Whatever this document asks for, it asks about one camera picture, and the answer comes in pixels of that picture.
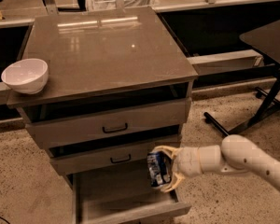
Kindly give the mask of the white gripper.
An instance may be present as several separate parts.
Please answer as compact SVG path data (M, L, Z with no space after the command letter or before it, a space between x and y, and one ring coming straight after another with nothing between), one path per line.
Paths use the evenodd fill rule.
M169 184L161 188L167 193L176 189L185 177L195 177L203 173L197 147L156 146L154 152L163 153L173 163L173 175Z

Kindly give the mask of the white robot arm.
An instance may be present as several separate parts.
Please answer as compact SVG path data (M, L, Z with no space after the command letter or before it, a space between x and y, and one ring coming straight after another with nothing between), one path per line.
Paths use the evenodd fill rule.
M205 173L237 175L251 172L280 192L280 161L247 138L232 134L221 145L207 147L157 146L147 158L151 186L170 192L186 178Z

